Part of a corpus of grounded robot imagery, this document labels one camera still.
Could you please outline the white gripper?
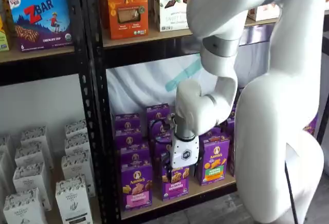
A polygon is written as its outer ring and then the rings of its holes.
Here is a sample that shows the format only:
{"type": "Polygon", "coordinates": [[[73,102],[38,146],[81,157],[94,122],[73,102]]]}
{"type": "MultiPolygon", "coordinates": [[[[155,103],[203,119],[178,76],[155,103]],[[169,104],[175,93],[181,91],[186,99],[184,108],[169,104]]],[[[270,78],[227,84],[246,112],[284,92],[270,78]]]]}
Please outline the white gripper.
{"type": "MultiPolygon", "coordinates": [[[[170,149],[170,166],[165,166],[166,177],[172,181],[173,169],[195,164],[199,158],[199,137],[182,139],[172,134],[172,146],[170,149]]],[[[199,165],[194,165],[194,178],[199,178],[199,165]]]]}

